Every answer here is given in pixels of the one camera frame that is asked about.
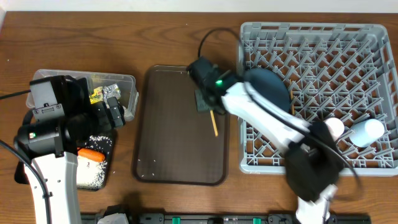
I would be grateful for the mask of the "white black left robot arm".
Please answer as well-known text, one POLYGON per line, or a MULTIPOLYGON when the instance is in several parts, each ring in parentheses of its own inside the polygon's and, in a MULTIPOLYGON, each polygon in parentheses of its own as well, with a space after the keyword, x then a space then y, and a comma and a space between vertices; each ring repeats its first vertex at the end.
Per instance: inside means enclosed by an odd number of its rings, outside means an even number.
POLYGON ((34 109, 14 145, 24 155, 37 223, 81 223, 76 185, 78 144, 125 125, 115 97, 92 104, 86 78, 69 75, 30 82, 34 109))

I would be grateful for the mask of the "light blue cup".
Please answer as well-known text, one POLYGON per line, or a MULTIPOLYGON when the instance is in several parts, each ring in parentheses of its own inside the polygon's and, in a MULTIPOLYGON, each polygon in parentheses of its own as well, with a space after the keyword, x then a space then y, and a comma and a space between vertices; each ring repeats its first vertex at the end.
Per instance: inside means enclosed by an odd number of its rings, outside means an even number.
POLYGON ((383 123, 377 119, 368 119, 351 127, 350 141, 358 147, 367 147, 378 140, 385 131, 383 123))

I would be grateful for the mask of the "large blue plate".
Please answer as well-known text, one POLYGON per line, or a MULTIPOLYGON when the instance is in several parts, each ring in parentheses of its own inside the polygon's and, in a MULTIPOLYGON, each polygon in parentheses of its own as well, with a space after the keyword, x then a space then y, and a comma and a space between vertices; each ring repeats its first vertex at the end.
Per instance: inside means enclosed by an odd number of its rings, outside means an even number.
POLYGON ((244 80, 265 99, 285 112, 290 110, 290 95, 280 77, 265 68, 246 70, 244 80))

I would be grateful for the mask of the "orange carrot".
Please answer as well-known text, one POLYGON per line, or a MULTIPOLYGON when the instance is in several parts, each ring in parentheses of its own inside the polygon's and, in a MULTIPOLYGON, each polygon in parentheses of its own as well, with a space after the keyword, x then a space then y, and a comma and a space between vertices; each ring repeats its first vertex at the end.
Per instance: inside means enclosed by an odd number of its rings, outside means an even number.
POLYGON ((84 158, 87 158, 89 160, 95 161, 95 162, 104 162, 105 161, 105 155, 102 154, 101 152, 94 151, 92 149, 87 149, 87 148, 81 148, 78 150, 78 155, 84 158))

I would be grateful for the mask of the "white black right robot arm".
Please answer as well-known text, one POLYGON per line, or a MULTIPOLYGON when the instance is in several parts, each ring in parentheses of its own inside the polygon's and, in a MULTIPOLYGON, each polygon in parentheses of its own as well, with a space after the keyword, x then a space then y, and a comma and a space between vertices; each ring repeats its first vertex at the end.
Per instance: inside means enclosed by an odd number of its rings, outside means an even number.
POLYGON ((265 68, 241 74, 223 72, 199 57, 187 72, 212 109, 242 118, 283 155, 287 183, 298 198, 297 221, 326 223, 344 168, 328 125, 291 115, 286 86, 276 73, 265 68))

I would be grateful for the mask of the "yellow snack wrapper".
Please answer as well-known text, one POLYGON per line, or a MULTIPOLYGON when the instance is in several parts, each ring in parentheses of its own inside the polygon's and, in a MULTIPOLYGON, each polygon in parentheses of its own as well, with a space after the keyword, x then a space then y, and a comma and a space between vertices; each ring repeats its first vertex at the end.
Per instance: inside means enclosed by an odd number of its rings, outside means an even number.
POLYGON ((108 98, 115 97, 117 100, 121 97, 121 90, 119 86, 114 83, 109 86, 99 86, 93 90, 93 94, 90 95, 90 103, 98 103, 106 101, 108 98))

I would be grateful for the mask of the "pink cup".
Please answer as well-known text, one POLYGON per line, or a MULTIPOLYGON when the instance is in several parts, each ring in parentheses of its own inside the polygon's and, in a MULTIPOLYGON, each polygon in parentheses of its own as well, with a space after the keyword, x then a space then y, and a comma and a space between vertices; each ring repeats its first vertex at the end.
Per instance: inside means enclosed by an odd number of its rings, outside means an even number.
POLYGON ((334 141, 338 140, 345 131, 345 126, 343 122, 338 118, 328 118, 324 120, 324 123, 328 126, 328 129, 334 141))

